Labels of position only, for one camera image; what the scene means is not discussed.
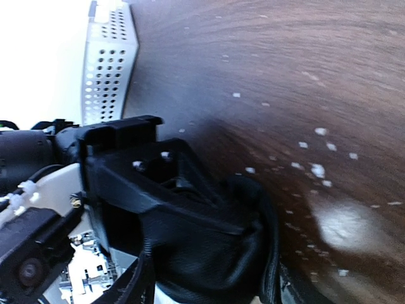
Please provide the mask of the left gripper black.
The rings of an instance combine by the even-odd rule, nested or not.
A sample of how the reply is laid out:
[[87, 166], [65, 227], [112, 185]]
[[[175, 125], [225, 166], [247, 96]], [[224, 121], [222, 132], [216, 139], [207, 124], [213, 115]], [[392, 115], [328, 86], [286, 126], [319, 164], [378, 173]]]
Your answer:
[[244, 210], [181, 139], [156, 142], [163, 119], [152, 115], [88, 125], [77, 130], [85, 204], [105, 251], [138, 255], [139, 220], [187, 221], [224, 234], [247, 226]]

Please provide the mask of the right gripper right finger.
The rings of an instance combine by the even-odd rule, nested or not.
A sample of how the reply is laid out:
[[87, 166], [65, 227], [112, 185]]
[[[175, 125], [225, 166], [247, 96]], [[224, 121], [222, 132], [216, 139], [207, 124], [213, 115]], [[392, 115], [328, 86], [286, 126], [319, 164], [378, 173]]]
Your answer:
[[319, 303], [319, 294], [312, 282], [299, 271], [280, 264], [282, 303]]

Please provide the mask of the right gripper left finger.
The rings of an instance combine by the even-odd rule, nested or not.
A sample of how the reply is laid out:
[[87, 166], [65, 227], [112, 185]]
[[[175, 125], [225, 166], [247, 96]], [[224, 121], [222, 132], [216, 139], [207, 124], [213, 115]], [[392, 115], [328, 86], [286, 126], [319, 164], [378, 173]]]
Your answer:
[[151, 257], [140, 256], [95, 304], [154, 303], [155, 273]]

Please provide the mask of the black necktie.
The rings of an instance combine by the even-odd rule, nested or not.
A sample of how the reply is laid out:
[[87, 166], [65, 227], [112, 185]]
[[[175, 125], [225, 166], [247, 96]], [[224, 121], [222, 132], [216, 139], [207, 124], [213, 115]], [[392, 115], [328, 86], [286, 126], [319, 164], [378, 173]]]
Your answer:
[[159, 289], [177, 303], [282, 303], [279, 222], [269, 194], [243, 175], [221, 188], [246, 214], [240, 234], [146, 218]]

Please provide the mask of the white perforated plastic basket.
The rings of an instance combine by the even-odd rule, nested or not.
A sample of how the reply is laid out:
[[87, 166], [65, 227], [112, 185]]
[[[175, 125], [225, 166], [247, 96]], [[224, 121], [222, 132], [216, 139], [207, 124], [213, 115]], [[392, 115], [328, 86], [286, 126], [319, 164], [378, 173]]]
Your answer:
[[82, 70], [82, 124], [122, 118], [139, 43], [130, 4], [92, 1]]

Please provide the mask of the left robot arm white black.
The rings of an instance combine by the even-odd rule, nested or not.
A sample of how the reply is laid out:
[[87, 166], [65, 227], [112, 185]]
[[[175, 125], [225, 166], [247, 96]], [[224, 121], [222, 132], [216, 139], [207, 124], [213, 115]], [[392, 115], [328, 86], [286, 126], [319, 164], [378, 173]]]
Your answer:
[[254, 220], [230, 191], [215, 183], [186, 142], [157, 141], [155, 116], [79, 127], [65, 120], [1, 132], [1, 213], [16, 210], [26, 184], [79, 166], [81, 193], [105, 251], [138, 255], [158, 250], [235, 253], [254, 237]]

